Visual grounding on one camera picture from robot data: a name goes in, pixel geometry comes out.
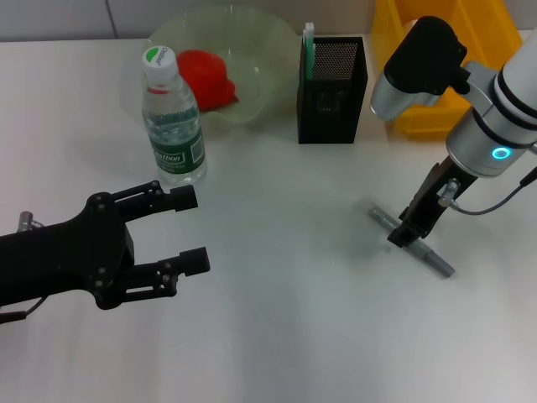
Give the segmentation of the green utility knife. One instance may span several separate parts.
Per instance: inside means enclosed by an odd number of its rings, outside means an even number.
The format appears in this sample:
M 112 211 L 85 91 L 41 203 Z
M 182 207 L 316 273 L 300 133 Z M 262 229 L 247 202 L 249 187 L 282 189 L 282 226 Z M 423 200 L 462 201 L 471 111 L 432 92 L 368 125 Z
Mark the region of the green utility knife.
M 313 79 L 313 70 L 315 65 L 315 26 L 308 22 L 305 24 L 302 34 L 303 42 L 303 59 L 304 59 L 304 76 L 306 80 Z

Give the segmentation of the black mesh pen holder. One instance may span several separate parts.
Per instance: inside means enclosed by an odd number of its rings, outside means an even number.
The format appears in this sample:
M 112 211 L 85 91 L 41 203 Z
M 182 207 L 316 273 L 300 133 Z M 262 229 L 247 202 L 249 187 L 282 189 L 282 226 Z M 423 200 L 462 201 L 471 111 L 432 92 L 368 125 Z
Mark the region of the black mesh pen holder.
M 300 144 L 352 144 L 368 83 L 363 38 L 315 37 L 314 64 L 300 51 L 296 98 Z

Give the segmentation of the yellow plastic storage bin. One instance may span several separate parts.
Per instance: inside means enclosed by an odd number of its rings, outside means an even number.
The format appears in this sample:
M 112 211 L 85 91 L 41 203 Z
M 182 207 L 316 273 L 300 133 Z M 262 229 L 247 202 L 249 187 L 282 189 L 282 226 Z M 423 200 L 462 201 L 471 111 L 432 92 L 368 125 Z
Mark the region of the yellow plastic storage bin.
M 503 0 L 376 0 L 371 41 L 378 71 L 422 16 L 445 20 L 467 47 L 465 60 L 494 70 L 522 44 Z M 407 139 L 441 141 L 469 107 L 448 89 L 433 107 L 412 107 L 389 126 Z

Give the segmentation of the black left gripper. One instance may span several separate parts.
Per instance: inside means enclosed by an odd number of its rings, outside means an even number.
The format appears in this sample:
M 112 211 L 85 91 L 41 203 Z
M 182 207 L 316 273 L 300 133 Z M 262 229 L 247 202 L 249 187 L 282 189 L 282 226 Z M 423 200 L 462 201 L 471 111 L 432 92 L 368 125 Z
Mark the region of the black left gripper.
M 72 290 L 91 293 L 102 310 L 135 299 L 175 296 L 181 275 L 211 269 L 206 248 L 134 265 L 126 222 L 197 207 L 192 185 L 165 192 L 154 180 L 90 196 L 66 222 L 0 236 L 0 306 Z

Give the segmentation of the clear green-label water bottle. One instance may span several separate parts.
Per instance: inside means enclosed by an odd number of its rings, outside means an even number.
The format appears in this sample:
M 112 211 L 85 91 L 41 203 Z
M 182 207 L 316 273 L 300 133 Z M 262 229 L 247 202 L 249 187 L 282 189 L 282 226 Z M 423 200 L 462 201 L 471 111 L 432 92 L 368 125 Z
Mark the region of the clear green-label water bottle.
M 192 185 L 206 173 L 200 110 L 179 73 L 174 51 L 162 45 L 142 55 L 143 122 L 159 172 L 171 184 Z

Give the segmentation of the grey pen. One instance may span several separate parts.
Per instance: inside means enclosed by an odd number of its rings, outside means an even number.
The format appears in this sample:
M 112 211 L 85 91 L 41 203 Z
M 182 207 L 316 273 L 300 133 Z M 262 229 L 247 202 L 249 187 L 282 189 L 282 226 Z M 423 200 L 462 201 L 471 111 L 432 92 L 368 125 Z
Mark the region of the grey pen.
M 395 218 L 393 218 L 375 203 L 367 202 L 364 205 L 364 209 L 366 214 L 374 222 L 376 222 L 381 228 L 389 233 L 399 226 L 399 222 Z M 444 278 L 450 278 L 456 273 L 455 269 L 450 264 L 448 264 L 440 255 L 438 255 L 423 241 L 415 240 L 410 243 L 409 246 L 404 246 L 403 250 L 407 254 L 412 255 L 415 259 L 421 261 L 423 264 L 429 266 L 437 274 Z

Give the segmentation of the red-orange toy fruit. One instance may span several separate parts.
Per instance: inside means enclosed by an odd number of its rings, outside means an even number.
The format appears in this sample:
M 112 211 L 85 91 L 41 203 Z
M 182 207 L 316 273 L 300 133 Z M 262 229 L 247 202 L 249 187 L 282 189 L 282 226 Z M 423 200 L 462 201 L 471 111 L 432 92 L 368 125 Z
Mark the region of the red-orange toy fruit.
M 204 50 L 185 50 L 176 56 L 179 73 L 192 90 L 202 112 L 238 101 L 223 59 Z

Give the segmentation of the translucent green wavy fruit bowl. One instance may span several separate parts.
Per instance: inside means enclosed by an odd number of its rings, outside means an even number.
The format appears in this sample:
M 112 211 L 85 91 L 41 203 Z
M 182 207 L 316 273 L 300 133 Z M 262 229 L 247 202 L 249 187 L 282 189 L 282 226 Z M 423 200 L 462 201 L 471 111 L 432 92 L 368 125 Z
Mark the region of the translucent green wavy fruit bowl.
M 156 29 L 142 45 L 175 53 L 204 50 L 221 57 L 238 101 L 211 111 L 229 123 L 250 123 L 295 100 L 301 38 L 279 16 L 241 4 L 192 8 Z

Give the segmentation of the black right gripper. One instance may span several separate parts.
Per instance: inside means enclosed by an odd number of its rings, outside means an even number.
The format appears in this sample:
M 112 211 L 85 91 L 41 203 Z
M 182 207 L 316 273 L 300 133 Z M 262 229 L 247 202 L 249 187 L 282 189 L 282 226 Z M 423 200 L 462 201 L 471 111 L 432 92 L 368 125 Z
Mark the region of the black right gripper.
M 435 164 L 411 203 L 399 215 L 401 223 L 389 234 L 388 241 L 405 248 L 418 238 L 425 238 L 446 210 L 439 204 L 440 190 L 448 180 L 457 180 L 459 187 L 454 195 L 457 199 L 477 179 L 462 170 L 450 157 Z

